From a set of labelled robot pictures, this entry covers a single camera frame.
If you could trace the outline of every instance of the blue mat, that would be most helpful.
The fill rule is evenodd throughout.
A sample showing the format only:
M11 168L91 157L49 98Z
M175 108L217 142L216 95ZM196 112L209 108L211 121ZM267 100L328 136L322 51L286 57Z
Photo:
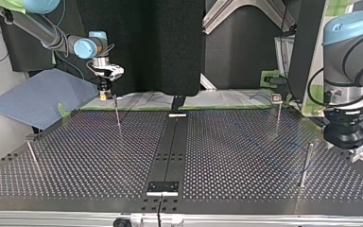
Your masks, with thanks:
M90 82L58 69L45 70L1 95L0 114L46 130L63 112L72 112L97 94Z

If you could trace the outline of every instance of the end effector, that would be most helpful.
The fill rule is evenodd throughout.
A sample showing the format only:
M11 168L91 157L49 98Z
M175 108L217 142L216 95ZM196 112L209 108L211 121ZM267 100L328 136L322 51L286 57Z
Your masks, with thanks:
M339 16L324 28L324 138L358 153L363 149L363 11Z

